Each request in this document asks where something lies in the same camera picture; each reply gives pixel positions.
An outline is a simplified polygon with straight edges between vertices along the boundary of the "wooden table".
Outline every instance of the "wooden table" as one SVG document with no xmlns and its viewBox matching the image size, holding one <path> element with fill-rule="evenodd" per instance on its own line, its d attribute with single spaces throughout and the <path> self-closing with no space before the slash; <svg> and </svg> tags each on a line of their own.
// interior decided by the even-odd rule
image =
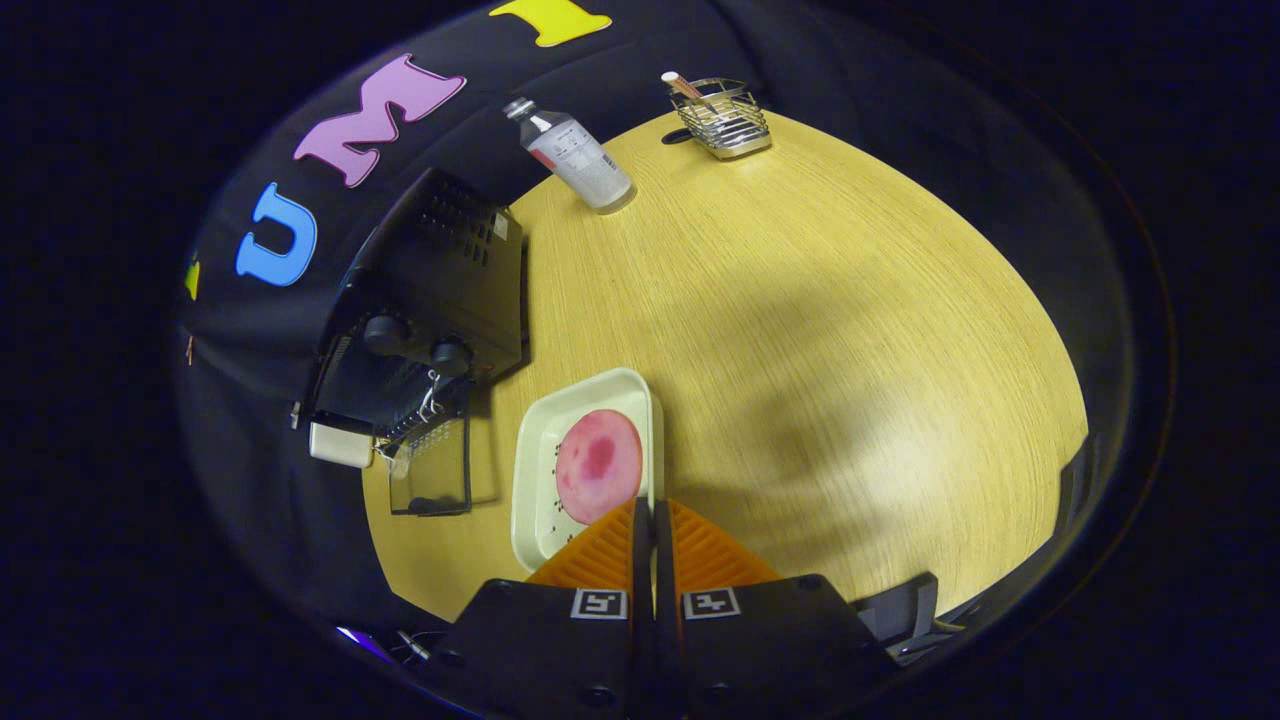
<svg viewBox="0 0 1280 720">
<path fill-rule="evenodd" d="M 938 611 L 1048 539 L 1084 439 L 1066 348 L 1009 263 L 865 152 L 769 114 L 735 161 L 666 146 L 673 114 L 607 143 L 639 183 L 599 217 L 556 178 L 512 206 L 530 233 L 532 361 L 474 421 L 477 503 L 393 518 L 365 470 L 392 589 L 453 620 L 511 550 L 516 432 L 539 397 L 630 366 L 666 410 L 667 496 L 783 575 L 845 597 L 918 573 Z"/>
</svg>

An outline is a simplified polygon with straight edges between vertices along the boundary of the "foam letter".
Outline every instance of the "foam letter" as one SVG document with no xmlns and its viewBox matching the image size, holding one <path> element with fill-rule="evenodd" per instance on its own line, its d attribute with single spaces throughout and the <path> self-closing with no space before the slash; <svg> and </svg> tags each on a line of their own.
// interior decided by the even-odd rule
<svg viewBox="0 0 1280 720">
<path fill-rule="evenodd" d="M 404 122 L 413 123 L 453 97 L 467 83 L 465 77 L 440 77 L 429 73 L 401 55 L 369 76 L 360 86 L 360 111 L 329 118 L 302 138 L 293 159 L 311 155 L 342 170 L 347 187 L 356 187 L 378 164 L 378 150 L 364 152 L 353 142 L 392 142 L 399 128 L 388 105 L 404 111 Z"/>
<path fill-rule="evenodd" d="M 280 287 L 293 284 L 306 272 L 316 250 L 316 219 L 302 205 L 276 195 L 274 182 L 266 186 L 253 206 L 253 222 L 260 223 L 262 218 L 270 218 L 293 231 L 293 247 L 284 255 L 278 255 L 253 242 L 253 233 L 244 233 L 236 255 L 236 273 L 253 275 Z"/>
</svg>

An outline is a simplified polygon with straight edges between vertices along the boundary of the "pink letter m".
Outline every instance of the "pink letter m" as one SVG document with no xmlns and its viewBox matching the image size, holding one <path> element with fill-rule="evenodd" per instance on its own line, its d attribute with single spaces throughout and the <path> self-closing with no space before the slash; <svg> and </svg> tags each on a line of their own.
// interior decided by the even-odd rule
<svg viewBox="0 0 1280 720">
<path fill-rule="evenodd" d="M 353 142 L 392 142 L 399 137 L 389 105 L 404 110 L 404 122 L 413 123 L 453 97 L 467 83 L 465 77 L 445 78 L 429 73 L 401 55 L 383 65 L 360 86 L 360 111 L 329 118 L 302 138 L 293 159 L 312 155 L 342 170 L 344 184 L 356 187 L 378 164 L 378 150 L 364 152 Z"/>
</svg>

